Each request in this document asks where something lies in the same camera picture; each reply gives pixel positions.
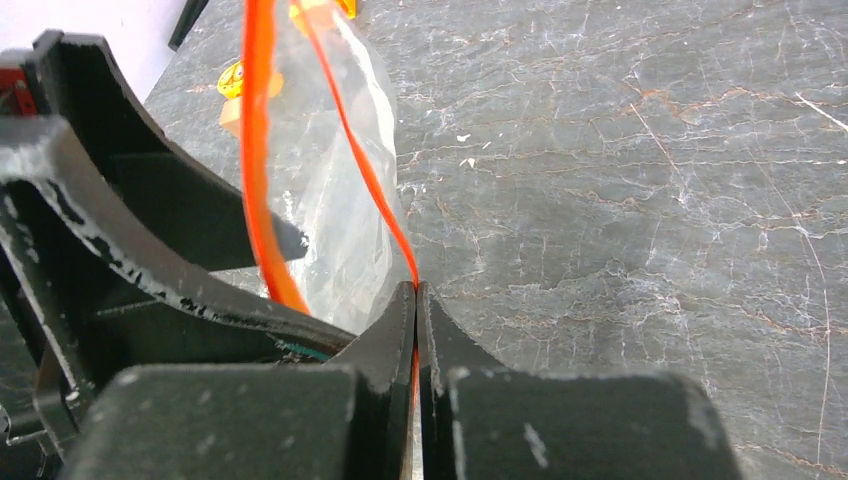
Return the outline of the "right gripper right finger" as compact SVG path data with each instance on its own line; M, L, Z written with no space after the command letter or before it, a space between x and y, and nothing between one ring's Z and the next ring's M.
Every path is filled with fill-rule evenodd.
M738 479L720 416L668 371L529 373L504 366L416 299L428 479Z

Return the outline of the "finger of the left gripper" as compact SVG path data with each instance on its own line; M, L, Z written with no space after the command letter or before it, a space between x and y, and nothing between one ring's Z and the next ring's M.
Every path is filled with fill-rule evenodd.
M252 267L241 192L167 138L102 36L44 31L33 43L41 112L65 118L128 209L184 260Z

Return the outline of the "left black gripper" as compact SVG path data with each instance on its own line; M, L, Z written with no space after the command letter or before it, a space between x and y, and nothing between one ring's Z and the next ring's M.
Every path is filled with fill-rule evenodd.
M107 49L1 57L4 479L60 460L33 404L53 349L68 365L328 359L352 335L218 277L254 263L239 192L172 152L113 156L120 71Z

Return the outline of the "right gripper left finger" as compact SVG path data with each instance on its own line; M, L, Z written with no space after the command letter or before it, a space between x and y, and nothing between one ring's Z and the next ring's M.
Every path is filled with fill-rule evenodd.
M409 479L416 294L324 364L147 365L89 413L64 479Z

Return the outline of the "clear zip bag orange zipper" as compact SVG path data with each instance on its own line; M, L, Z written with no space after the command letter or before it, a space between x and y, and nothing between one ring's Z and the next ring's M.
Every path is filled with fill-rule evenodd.
M396 104L349 1L249 1L244 210L270 297L360 334L417 281L397 186Z

